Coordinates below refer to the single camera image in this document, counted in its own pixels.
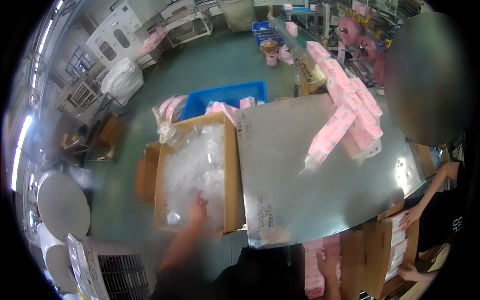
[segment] stainless steel table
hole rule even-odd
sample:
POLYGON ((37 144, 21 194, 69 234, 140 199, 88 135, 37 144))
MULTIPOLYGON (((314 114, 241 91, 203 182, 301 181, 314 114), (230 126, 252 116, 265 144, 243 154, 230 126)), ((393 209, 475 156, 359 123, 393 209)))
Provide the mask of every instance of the stainless steel table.
POLYGON ((425 177, 408 139, 375 90, 382 149, 360 162, 343 143, 316 172, 302 172, 312 138, 333 115, 328 94, 283 100, 236 114, 249 245, 291 245, 361 224, 412 194, 425 177))

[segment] person's hand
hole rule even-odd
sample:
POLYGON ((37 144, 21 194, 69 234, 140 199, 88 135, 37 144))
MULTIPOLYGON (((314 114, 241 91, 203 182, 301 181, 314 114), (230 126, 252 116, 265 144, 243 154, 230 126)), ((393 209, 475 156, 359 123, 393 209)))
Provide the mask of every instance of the person's hand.
POLYGON ((198 191, 190 207, 189 224, 196 227, 202 227, 207 218, 208 200, 202 198, 202 191, 198 191))
POLYGON ((409 210, 406 210, 406 215, 403 220, 400 221, 400 228, 403 230, 407 229, 413 222, 419 220, 421 214, 423 213, 423 206, 421 204, 417 204, 409 210))
POLYGON ((324 247, 325 259, 322 254, 317 252, 318 270, 325 279, 335 278, 336 280, 336 264, 340 257, 340 246, 338 244, 327 244, 324 247))
POLYGON ((420 281, 420 274, 414 265, 412 264, 403 264, 398 269, 398 276, 402 277, 405 281, 420 281))

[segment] black t-shirt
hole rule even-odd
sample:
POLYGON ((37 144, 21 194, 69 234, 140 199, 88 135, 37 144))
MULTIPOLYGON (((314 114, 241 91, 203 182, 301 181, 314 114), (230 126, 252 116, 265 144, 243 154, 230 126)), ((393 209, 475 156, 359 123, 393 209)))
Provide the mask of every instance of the black t-shirt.
MULTIPOLYGON (((437 192, 420 217, 418 252, 449 242, 462 227, 462 218, 467 207, 467 180, 463 164, 458 166, 457 187, 437 192)), ((405 208, 412 208, 422 197, 406 199, 405 208)))
POLYGON ((186 273, 160 273, 149 299, 308 300, 304 271, 298 272, 288 265, 282 252, 279 248, 243 248, 237 264, 226 268, 213 283, 202 282, 186 273))

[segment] green floor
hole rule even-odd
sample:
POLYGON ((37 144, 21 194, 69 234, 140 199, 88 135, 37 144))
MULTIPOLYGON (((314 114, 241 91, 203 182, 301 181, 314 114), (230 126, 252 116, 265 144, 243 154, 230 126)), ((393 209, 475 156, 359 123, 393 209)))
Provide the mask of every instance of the green floor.
MULTIPOLYGON (((120 110, 126 128, 116 151, 117 163, 85 165, 94 179, 90 236, 139 242, 156 232, 153 205, 144 204, 135 194, 138 160, 143 157, 145 144, 158 139, 153 106, 172 95, 249 81, 265 81, 269 102, 293 96, 293 66, 281 61, 275 67, 267 66, 252 33, 203 37, 166 57, 153 74, 145 75, 145 85, 120 110)), ((245 232, 208 242, 204 249, 212 258, 206 258, 211 261, 211 276, 225 264, 234 263, 245 245, 245 232)))

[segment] pink paper roll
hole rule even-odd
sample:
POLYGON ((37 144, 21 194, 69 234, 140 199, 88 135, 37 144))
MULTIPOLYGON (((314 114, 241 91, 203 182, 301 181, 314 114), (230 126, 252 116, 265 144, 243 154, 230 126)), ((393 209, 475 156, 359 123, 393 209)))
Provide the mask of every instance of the pink paper roll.
POLYGON ((269 66, 276 66, 276 54, 275 53, 267 53, 267 65, 269 66))

